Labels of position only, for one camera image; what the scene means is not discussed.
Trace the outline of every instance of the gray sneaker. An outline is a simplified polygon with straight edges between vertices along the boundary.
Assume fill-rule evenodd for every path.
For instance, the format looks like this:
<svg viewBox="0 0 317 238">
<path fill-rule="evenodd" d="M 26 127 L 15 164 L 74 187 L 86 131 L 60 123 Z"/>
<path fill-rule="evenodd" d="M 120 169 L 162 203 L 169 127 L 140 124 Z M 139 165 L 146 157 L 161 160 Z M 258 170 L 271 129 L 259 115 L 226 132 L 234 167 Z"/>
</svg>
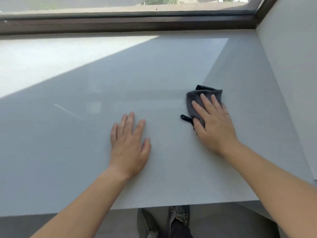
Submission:
<svg viewBox="0 0 317 238">
<path fill-rule="evenodd" d="M 139 238 L 159 238 L 159 226 L 145 209 L 138 209 L 137 228 Z"/>
<path fill-rule="evenodd" d="M 170 206 L 167 219 L 167 234 L 170 236 L 173 221 L 177 219 L 184 225 L 189 226 L 190 208 L 189 205 Z"/>
</svg>

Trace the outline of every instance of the microfiber towel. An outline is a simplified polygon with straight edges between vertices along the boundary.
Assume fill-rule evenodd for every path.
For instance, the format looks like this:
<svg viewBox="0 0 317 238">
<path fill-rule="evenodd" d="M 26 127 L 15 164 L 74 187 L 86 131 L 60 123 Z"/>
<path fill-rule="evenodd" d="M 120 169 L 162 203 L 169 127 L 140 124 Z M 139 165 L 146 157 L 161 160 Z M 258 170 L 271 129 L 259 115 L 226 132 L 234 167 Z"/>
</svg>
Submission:
<svg viewBox="0 0 317 238">
<path fill-rule="evenodd" d="M 212 94 L 214 94 L 218 102 L 221 104 L 221 94 L 222 94 L 221 89 L 214 89 L 214 88 L 209 88 L 202 85 L 197 85 L 196 90 L 190 91 L 186 94 L 187 111 L 190 117 L 187 117 L 185 115 L 181 115 L 180 117 L 182 120 L 185 120 L 191 123 L 193 126 L 194 126 L 193 118 L 196 118 L 200 121 L 202 126 L 205 127 L 205 122 L 203 118 L 196 112 L 196 110 L 192 106 L 192 101 L 195 100 L 196 103 L 198 103 L 201 107 L 206 109 L 203 104 L 203 101 L 200 99 L 200 94 L 204 94 L 209 99 L 210 102 L 211 102 L 211 96 Z"/>
</svg>

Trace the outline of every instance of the window pane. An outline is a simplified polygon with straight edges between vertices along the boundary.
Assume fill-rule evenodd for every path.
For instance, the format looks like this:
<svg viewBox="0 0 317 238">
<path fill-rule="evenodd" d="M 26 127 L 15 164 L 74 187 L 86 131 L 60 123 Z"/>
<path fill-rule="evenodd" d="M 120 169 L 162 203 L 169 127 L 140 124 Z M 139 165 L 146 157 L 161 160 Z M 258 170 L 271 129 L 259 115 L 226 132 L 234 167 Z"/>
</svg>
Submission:
<svg viewBox="0 0 317 238">
<path fill-rule="evenodd" d="M 0 0 L 3 14 L 254 11 L 261 0 Z"/>
</svg>

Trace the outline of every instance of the window frame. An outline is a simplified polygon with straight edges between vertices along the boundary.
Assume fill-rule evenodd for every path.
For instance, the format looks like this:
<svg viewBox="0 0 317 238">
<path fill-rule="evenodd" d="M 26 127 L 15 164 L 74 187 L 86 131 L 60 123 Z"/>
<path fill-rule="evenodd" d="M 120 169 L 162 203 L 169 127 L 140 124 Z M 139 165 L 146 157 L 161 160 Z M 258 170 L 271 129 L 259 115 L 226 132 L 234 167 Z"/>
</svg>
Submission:
<svg viewBox="0 0 317 238">
<path fill-rule="evenodd" d="M 276 1 L 251 0 L 255 11 L 1 15 L 0 35 L 255 29 Z"/>
</svg>

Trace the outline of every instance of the foot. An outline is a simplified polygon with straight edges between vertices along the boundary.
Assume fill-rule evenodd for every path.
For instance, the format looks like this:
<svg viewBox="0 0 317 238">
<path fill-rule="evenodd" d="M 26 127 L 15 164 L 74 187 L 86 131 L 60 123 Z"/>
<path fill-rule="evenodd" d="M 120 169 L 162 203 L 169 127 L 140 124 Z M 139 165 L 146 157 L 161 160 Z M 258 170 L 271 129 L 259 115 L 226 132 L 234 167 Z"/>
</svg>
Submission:
<svg viewBox="0 0 317 238">
<path fill-rule="evenodd" d="M 158 238 L 159 226 L 145 209 L 138 209 L 137 227 L 140 238 Z"/>
<path fill-rule="evenodd" d="M 189 205 L 170 206 L 167 220 L 167 234 L 170 236 L 172 223 L 179 220 L 184 225 L 189 226 L 190 208 Z"/>
</svg>

